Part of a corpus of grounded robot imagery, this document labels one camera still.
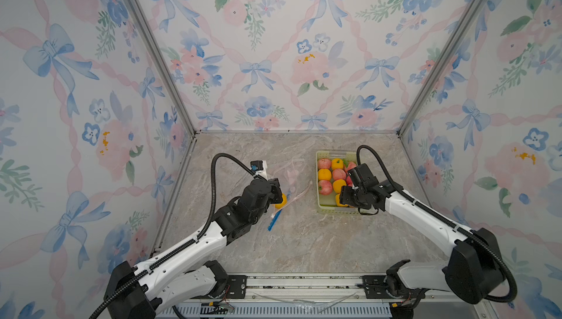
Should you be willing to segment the green plastic basket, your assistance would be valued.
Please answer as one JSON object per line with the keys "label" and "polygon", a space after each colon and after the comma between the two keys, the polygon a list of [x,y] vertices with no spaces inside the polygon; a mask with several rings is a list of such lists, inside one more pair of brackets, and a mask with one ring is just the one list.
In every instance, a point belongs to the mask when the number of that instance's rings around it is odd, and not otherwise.
{"label": "green plastic basket", "polygon": [[[332,159],[343,159],[345,167],[343,170],[332,170]],[[317,191],[317,206],[320,213],[325,214],[358,214],[359,212],[350,206],[339,204],[341,189],[346,186],[352,187],[351,178],[347,172],[357,166],[356,154],[352,151],[317,151],[316,152],[316,178],[331,181],[333,192],[330,195],[320,195]]]}

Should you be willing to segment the pink zipper clear bag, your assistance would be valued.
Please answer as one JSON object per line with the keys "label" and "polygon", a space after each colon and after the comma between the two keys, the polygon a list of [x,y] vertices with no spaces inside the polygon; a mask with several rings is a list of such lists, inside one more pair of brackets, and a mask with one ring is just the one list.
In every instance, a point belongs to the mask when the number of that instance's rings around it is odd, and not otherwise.
{"label": "pink zipper clear bag", "polygon": [[288,203],[284,207],[284,210],[287,209],[291,203],[301,199],[312,187],[313,181],[307,178],[306,172],[307,164],[302,158],[293,158],[290,161],[278,163],[273,165],[272,170],[268,171],[271,177],[279,179],[282,193],[287,196]]}

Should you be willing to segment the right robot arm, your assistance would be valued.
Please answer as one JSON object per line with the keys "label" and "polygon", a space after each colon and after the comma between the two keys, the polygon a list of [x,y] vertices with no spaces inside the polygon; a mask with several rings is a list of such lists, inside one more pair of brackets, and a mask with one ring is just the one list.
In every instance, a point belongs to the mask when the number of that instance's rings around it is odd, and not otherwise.
{"label": "right robot arm", "polygon": [[383,288],[394,298],[413,297],[423,290],[446,291],[469,304],[485,299],[508,279],[496,237],[485,229],[471,230],[415,199],[401,185],[379,181],[366,164],[348,170],[351,185],[343,187],[340,204],[358,211],[384,211],[406,222],[432,241],[445,262],[401,260],[386,270]]}

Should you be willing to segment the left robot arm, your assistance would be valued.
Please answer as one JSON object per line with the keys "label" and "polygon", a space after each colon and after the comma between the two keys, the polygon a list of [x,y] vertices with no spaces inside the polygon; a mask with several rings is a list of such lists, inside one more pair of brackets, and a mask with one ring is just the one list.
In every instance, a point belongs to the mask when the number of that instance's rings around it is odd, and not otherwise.
{"label": "left robot arm", "polygon": [[228,274],[216,260],[194,266],[248,233],[272,204],[282,203],[276,178],[255,178],[214,213],[209,226],[148,260],[124,262],[112,272],[102,304],[92,313],[107,311],[112,318],[155,318],[192,298],[225,295]]}

